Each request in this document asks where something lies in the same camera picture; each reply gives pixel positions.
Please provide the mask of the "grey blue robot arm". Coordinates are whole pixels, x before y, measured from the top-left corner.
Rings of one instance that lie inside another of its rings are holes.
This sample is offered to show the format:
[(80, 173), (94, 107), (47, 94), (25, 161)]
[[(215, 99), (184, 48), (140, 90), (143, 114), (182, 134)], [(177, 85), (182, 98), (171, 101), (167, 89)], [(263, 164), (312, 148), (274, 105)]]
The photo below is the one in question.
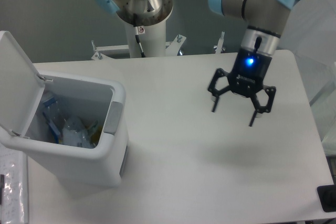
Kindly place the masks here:
[[(117, 14), (129, 30), (128, 45), (133, 58), (165, 55), (165, 32), (151, 28), (164, 25), (172, 0), (94, 0), (108, 14)], [(264, 84), (272, 56), (295, 0), (207, 0), (213, 13), (236, 17), (248, 24), (234, 66), (217, 69), (208, 86), (214, 102), (232, 92), (249, 98), (255, 114), (271, 111), (276, 88)]]

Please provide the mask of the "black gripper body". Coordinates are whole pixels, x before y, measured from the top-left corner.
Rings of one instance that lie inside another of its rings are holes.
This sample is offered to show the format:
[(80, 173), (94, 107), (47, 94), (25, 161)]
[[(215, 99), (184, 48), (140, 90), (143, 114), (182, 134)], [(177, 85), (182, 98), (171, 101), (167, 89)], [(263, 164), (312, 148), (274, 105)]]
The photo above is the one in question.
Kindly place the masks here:
[(272, 57), (240, 48), (233, 68), (227, 76), (230, 90), (251, 98), (263, 89), (263, 80), (271, 60)]

